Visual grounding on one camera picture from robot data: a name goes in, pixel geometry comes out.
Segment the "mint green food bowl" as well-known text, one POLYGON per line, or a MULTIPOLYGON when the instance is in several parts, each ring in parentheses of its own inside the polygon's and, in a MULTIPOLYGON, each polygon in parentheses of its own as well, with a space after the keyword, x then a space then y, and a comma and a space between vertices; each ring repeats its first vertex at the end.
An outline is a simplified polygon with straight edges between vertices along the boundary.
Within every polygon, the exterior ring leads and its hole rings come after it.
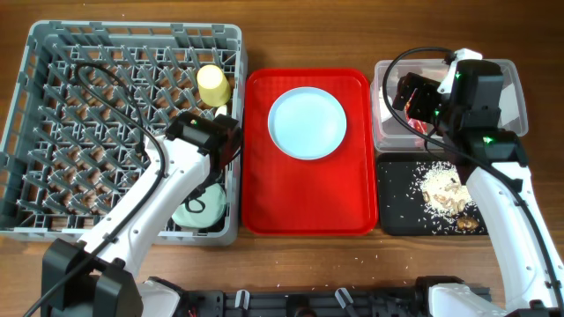
POLYGON ((172 219, 180 227, 205 229, 215 225, 226 212, 226 193, 215 183, 195 199, 187 199, 174 212, 172 219))

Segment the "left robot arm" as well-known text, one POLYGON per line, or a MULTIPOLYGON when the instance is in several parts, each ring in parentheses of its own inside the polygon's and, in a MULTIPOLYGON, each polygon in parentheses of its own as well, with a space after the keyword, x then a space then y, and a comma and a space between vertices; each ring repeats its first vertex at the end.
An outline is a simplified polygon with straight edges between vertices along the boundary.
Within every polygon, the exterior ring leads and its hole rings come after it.
POLYGON ((42 259, 41 298, 28 311, 43 316, 181 316, 189 295, 152 277, 135 278, 175 210, 204 192, 241 145, 241 125, 177 115, 161 136, 146 138, 151 164, 119 203, 77 241, 55 240, 42 259))

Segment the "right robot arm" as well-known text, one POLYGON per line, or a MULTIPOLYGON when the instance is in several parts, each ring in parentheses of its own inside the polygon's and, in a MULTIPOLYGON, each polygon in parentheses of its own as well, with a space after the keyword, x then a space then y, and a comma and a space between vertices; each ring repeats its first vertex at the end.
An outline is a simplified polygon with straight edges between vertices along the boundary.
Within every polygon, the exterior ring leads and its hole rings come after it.
POLYGON ((442 81, 409 72, 385 102, 406 126, 416 119, 435 136, 408 131, 443 149, 484 219, 501 269, 506 316, 561 316, 563 261, 534 196, 519 136, 500 127, 499 64, 453 61, 442 81))

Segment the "white napkin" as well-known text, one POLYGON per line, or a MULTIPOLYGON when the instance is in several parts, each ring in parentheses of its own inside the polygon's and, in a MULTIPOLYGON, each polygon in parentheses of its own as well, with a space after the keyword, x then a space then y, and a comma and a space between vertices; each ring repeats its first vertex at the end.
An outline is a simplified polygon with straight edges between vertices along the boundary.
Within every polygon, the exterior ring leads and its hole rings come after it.
MULTIPOLYGON (((385 74, 385 71, 388 69, 389 65, 390 63, 388 61, 384 61, 382 64, 380 64, 377 67, 379 114, 382 122, 386 122, 387 120, 392 118, 389 109, 385 105, 384 97, 383 97, 383 89, 382 89, 383 76, 385 74)), ((390 104, 393 103, 394 98, 397 94, 398 81, 399 81, 398 69, 393 69, 390 72, 387 81, 387 95, 390 104)))

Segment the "red snack wrapper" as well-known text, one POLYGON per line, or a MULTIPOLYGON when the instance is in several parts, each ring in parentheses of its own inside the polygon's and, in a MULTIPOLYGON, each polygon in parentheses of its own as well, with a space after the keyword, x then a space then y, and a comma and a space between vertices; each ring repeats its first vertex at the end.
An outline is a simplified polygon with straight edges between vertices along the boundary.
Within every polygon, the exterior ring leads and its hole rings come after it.
POLYGON ((427 132, 428 132, 427 124, 425 122, 413 119, 408 115, 408 110, 410 109, 410 106, 411 106, 411 102, 408 101, 405 104, 405 108, 404 108, 404 114, 405 114, 405 119, 406 119, 407 123, 410 125, 411 128, 417 130, 419 133, 427 134, 427 132))

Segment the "yellow plastic cup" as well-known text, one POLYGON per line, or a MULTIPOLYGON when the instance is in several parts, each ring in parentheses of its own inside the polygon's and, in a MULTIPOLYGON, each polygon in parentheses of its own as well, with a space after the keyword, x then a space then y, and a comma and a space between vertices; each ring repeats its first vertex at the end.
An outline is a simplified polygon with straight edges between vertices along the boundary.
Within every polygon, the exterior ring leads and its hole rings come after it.
POLYGON ((224 106, 231 98, 231 87, 223 70, 216 65, 205 65, 197 73, 201 100, 210 107, 224 106))

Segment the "white plastic spoon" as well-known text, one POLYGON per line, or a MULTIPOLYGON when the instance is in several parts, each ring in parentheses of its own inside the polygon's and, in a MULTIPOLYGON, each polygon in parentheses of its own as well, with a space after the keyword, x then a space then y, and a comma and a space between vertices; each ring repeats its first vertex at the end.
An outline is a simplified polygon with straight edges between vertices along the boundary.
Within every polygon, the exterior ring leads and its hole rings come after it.
POLYGON ((227 106, 223 105, 217 108, 215 111, 215 116, 218 117, 219 115, 227 115, 227 106))

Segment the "light blue plate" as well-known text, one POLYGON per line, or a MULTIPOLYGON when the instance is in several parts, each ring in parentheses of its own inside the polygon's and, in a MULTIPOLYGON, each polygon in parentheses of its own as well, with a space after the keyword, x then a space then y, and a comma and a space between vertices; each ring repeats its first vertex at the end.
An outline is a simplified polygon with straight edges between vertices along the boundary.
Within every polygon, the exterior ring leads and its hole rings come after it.
POLYGON ((343 106, 333 95, 302 86, 284 92, 273 102, 267 127, 272 142, 285 155, 316 160, 341 145, 347 120, 343 106))

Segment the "rice and food scraps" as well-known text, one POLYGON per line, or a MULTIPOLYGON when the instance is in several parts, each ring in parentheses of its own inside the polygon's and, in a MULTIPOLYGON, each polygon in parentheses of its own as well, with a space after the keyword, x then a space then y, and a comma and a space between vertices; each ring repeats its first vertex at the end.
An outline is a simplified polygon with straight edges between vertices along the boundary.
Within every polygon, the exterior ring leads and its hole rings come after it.
POLYGON ((449 162, 415 162, 406 196, 419 208, 416 224, 431 235, 485 231, 476 203, 449 162))

